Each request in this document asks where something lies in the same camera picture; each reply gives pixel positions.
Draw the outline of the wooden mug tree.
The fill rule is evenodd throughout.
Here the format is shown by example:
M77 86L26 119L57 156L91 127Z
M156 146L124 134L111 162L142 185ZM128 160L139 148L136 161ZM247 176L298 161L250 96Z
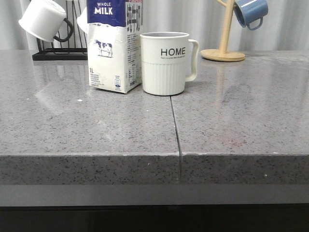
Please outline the wooden mug tree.
M222 27L220 45L218 49L204 49L201 51L203 58L222 62L236 62L245 60L245 55L237 51L228 51L228 41L231 29L231 22L235 6L234 0L227 0L226 2L218 0L221 5L225 7L225 16Z

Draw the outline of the cream HOME mug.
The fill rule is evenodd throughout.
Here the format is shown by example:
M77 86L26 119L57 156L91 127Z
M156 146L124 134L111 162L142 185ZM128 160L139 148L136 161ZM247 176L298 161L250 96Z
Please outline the cream HOME mug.
M182 93L197 77L199 43L184 32L148 32L140 35L142 88L152 95Z

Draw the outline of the Pascual whole milk carton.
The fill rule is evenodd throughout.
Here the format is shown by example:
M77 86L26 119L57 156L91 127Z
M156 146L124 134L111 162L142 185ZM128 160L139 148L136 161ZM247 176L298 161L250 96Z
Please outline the Pascual whole milk carton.
M89 85L128 93L141 84L143 1L88 0L86 6Z

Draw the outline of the white enamel mug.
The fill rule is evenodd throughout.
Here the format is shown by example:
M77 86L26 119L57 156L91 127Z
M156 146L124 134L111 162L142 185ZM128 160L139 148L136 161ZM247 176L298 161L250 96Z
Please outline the white enamel mug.
M74 31L66 11L53 0L32 0L18 23L26 32L50 43L54 40L66 42ZM56 34L63 23L67 24L69 32L65 38L60 38Z
M85 7L81 15L77 17L77 24L79 28L85 33L88 34L88 22L87 22L87 8Z

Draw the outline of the white enamel mug left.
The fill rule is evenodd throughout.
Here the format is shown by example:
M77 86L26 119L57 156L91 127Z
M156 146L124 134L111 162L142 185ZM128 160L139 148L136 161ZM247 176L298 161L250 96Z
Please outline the white enamel mug left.
M66 11L53 0L32 0L18 23L26 32L50 43L54 40L66 42L74 31ZM69 32L65 38L60 38L56 34L63 23L67 24Z

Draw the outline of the white enamel mug right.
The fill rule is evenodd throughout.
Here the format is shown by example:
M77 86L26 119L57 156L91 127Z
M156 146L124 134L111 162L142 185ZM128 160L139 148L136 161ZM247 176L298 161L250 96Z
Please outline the white enamel mug right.
M77 24L79 28L85 33L88 34L88 22L87 22L87 8L85 7L81 15L77 17Z

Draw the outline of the blue hanging mug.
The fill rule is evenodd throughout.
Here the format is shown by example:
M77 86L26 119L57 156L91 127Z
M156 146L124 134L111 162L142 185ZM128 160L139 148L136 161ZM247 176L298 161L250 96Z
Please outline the blue hanging mug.
M268 14L268 3L266 0L238 0L235 2L234 13L243 28L257 30Z

